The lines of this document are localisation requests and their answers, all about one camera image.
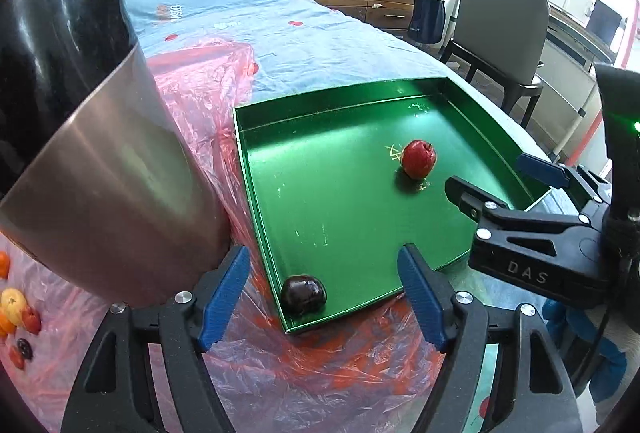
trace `gray chair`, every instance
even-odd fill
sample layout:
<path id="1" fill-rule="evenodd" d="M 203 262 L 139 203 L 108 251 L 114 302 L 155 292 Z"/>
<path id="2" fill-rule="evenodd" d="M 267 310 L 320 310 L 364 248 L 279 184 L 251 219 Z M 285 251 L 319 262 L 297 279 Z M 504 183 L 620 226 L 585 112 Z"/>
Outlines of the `gray chair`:
<path id="1" fill-rule="evenodd" d="M 546 0 L 460 0 L 456 30 L 440 61 L 456 55 L 470 64 L 466 82 L 480 70 L 500 84 L 507 114 L 519 98 L 530 97 L 520 123 L 526 127 L 544 87 L 536 70 L 548 21 Z"/>

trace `red apple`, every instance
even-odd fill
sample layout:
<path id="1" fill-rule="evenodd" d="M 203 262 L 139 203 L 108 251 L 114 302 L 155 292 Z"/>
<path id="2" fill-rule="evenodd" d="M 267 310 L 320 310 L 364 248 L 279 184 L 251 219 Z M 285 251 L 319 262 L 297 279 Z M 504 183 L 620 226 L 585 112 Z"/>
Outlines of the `red apple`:
<path id="1" fill-rule="evenodd" d="M 400 163 L 409 178 L 423 180 L 436 163 L 436 150 L 424 140 L 412 140 L 402 151 Z"/>

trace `blue gripper pad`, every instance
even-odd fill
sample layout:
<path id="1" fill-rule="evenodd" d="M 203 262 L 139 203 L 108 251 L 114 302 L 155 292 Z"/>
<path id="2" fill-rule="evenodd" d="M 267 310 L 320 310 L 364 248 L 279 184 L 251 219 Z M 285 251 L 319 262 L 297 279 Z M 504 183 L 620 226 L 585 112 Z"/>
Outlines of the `blue gripper pad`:
<path id="1" fill-rule="evenodd" d="M 533 155 L 521 154 L 516 159 L 516 168 L 518 171 L 535 178 L 535 180 L 547 186 L 556 189 L 569 187 L 569 177 L 562 166 L 551 164 L 551 162 Z"/>
<path id="2" fill-rule="evenodd" d="M 250 266 L 249 249 L 241 247 L 209 303 L 204 307 L 202 330 L 198 336 L 198 344 L 203 352 L 207 352 L 213 343 L 222 339 L 244 283 L 249 277 Z"/>
<path id="3" fill-rule="evenodd" d="M 450 337 L 447 337 L 446 333 L 444 311 L 417 261 L 424 262 L 422 257 L 414 257 L 407 246 L 402 247 L 398 253 L 398 275 L 424 339 L 433 344 L 439 352 L 446 353 Z"/>

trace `desk leg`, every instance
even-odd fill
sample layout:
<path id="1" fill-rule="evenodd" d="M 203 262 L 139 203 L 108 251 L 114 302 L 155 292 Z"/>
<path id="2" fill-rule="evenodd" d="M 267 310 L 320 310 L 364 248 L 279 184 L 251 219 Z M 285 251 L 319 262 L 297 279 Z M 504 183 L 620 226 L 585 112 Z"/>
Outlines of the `desk leg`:
<path id="1" fill-rule="evenodd" d="M 456 29 L 456 21 L 458 19 L 458 8 L 460 7 L 460 0 L 453 0 L 453 10 L 451 11 L 451 18 L 447 24 L 447 31 L 444 34 L 444 40 L 442 41 L 442 48 L 449 44 L 449 40 L 453 37 L 453 31 Z"/>

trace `bed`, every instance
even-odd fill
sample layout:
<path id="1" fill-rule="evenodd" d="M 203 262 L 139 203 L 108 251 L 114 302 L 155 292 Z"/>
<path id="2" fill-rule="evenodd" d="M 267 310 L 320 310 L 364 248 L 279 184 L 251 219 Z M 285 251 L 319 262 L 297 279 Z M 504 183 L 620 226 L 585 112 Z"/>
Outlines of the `bed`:
<path id="1" fill-rule="evenodd" d="M 149 67 L 180 131 L 232 221 L 233 237 L 252 250 L 252 275 L 225 337 L 205 361 L 239 433 L 410 431 L 442 356 L 422 339 L 400 296 L 301 337 L 286 337 L 255 244 L 234 139 L 232 108 L 275 96 L 381 79 L 448 76 L 532 154 L 529 135 L 446 66 L 395 37 L 313 0 L 125 0 Z M 535 208 L 567 209 L 562 198 Z M 0 359 L 43 425 L 58 431 L 82 356 L 108 303 L 50 273 L 3 239 L 14 260 L 9 283 L 41 312 L 35 356 L 22 373 Z M 515 308 L 541 299 L 464 262 L 447 268 L 455 288 L 487 304 Z M 492 379 L 494 349 L 468 421 Z M 180 431 L 159 349 L 150 349 L 164 427 Z"/>

